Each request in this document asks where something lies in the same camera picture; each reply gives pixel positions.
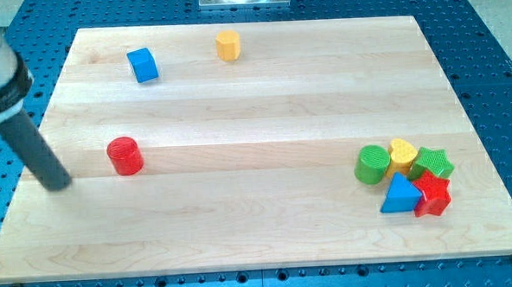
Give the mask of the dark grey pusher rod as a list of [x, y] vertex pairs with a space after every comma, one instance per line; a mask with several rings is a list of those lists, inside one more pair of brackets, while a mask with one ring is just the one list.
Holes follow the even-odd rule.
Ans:
[[47, 191], [63, 190], [72, 182], [26, 111], [0, 123], [0, 136]]

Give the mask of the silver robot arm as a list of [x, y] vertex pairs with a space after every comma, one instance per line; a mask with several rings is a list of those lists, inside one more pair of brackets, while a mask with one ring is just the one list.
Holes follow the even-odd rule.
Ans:
[[63, 190], [72, 177], [23, 108], [33, 82], [22, 57], [0, 33], [0, 137], [46, 190]]

